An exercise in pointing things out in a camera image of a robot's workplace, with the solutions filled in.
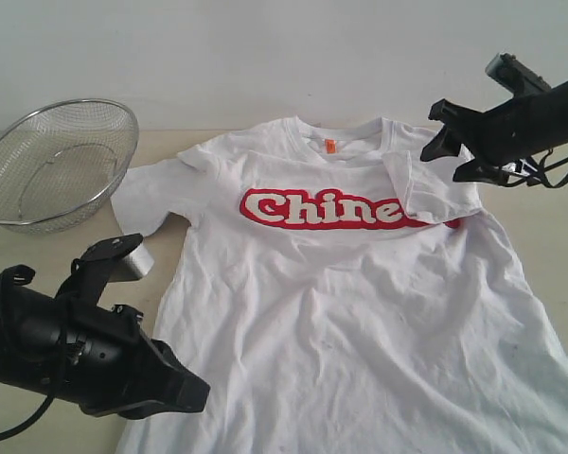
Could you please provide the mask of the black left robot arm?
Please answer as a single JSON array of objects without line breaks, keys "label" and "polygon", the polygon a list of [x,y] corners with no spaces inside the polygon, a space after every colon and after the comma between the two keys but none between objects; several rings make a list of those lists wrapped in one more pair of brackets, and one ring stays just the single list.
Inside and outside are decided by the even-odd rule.
[{"label": "black left robot arm", "polygon": [[204,411],[209,385],[143,332],[140,311],[88,304],[77,290],[43,295],[28,287],[34,274],[0,273],[0,383],[54,394],[94,417]]}]

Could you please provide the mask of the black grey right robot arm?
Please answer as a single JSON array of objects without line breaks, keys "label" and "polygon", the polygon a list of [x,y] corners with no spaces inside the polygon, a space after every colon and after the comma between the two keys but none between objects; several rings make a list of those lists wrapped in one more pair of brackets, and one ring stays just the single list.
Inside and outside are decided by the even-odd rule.
[{"label": "black grey right robot arm", "polygon": [[457,157],[461,148],[470,152],[453,174],[456,183],[549,189],[568,184],[568,81],[485,112],[442,99],[429,118],[443,127],[422,149],[421,161]]}]

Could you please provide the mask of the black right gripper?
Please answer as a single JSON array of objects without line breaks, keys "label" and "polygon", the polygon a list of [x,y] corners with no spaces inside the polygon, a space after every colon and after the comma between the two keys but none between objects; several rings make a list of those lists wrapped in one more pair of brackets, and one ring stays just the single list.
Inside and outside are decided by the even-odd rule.
[{"label": "black right gripper", "polygon": [[550,94],[516,97],[483,112],[443,98],[428,115],[442,128],[420,160],[458,156],[464,146],[473,159],[455,170],[455,183],[507,185],[512,174],[499,166],[558,146],[553,107]]}]

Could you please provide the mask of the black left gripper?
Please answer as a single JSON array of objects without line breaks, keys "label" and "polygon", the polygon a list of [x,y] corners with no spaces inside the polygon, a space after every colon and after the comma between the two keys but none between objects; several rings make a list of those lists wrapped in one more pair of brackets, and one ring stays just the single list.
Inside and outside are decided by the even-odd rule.
[{"label": "black left gripper", "polygon": [[62,397],[87,415],[140,420],[158,413],[201,413],[210,386],[171,348],[140,328],[142,313],[73,303],[67,333],[69,364]]}]

